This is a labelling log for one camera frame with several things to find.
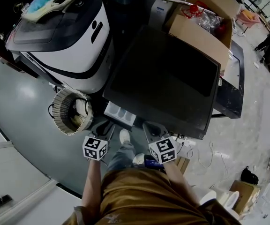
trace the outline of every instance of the metal rod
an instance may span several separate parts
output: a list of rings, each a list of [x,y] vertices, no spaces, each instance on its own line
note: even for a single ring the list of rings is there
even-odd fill
[[[179,4],[183,4],[183,5],[194,5],[190,2],[185,2],[185,1],[182,1],[182,0],[162,0],[162,1],[168,1],[168,2],[175,2],[175,3],[179,3]],[[210,13],[210,14],[213,14],[213,15],[216,15],[215,12],[212,12],[208,9],[205,9],[204,7],[200,7],[200,6],[197,6],[199,9],[203,9],[206,13]]]

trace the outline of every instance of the blue cloth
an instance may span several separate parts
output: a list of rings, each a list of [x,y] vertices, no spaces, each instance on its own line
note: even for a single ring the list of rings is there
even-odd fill
[[[33,0],[29,6],[28,13],[34,13],[42,8],[50,0]]]
[[[125,141],[120,149],[114,154],[108,166],[108,172],[113,170],[138,167],[142,168],[144,165],[134,165],[135,148],[129,141]]]

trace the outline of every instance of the black bag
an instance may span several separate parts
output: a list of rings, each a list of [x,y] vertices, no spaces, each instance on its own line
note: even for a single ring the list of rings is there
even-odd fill
[[[243,182],[248,182],[255,185],[257,185],[259,181],[258,177],[248,169],[248,166],[242,171],[240,179]]]

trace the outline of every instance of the brown shirt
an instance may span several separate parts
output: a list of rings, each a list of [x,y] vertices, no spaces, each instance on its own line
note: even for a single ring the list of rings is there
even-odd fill
[[[76,207],[64,225],[89,225],[86,208]],[[102,182],[100,220],[107,225],[240,225],[216,200],[193,207],[179,196],[167,176],[152,169],[109,172]]]

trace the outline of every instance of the bucket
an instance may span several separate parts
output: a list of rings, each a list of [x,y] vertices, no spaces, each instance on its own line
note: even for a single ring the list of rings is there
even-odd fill
[[[86,116],[79,127],[76,127],[69,117],[69,110],[77,99],[86,101]],[[72,88],[60,90],[54,97],[53,103],[49,106],[48,112],[59,130],[68,136],[75,135],[76,133],[88,129],[93,120],[93,111],[88,98],[78,90]]]

